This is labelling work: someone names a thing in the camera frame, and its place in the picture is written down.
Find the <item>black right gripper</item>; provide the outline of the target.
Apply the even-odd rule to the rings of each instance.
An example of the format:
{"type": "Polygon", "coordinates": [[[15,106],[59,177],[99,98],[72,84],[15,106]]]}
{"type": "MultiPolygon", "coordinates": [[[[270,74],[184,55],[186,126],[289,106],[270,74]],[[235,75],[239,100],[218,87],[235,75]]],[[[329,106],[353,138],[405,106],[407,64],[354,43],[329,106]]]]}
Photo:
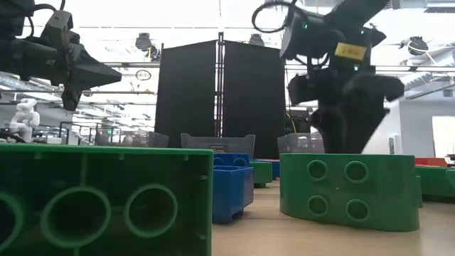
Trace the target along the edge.
{"type": "Polygon", "coordinates": [[[383,102],[396,100],[405,92],[399,78],[377,75],[373,66],[367,70],[310,70],[292,78],[288,88],[293,105],[318,102],[309,121],[322,136],[328,154],[360,154],[390,112],[381,107],[383,102]],[[344,106],[359,108],[347,114],[343,128],[341,116],[333,110],[344,106]]]}

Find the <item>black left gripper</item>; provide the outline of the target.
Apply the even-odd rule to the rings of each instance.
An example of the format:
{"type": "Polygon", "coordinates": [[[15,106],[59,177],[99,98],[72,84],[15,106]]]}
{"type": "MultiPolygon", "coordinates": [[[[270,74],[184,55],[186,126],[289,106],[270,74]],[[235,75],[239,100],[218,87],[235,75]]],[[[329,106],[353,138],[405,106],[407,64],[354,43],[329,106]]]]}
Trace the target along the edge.
{"type": "Polygon", "coordinates": [[[32,77],[51,81],[51,85],[64,84],[61,99],[63,108],[75,111],[83,90],[119,82],[122,74],[94,59],[82,44],[70,44],[70,57],[66,59],[47,38],[19,39],[1,35],[1,72],[13,73],[22,80],[32,77]]]}

